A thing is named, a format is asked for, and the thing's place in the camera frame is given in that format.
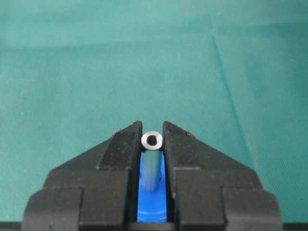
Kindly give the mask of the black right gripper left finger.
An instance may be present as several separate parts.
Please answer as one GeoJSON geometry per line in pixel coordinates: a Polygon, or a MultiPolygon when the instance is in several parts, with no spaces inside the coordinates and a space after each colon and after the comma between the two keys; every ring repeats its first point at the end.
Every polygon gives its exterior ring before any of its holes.
{"type": "Polygon", "coordinates": [[[51,170],[28,200],[24,231],[122,231],[137,220],[142,122],[51,170]]]}

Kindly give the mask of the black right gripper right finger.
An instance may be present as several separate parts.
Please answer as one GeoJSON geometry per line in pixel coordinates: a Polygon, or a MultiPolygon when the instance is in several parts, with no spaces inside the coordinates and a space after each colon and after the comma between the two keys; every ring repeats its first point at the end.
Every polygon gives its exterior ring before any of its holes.
{"type": "Polygon", "coordinates": [[[172,217],[179,231],[281,231],[276,197],[257,173],[163,123],[164,154],[172,217]]]}

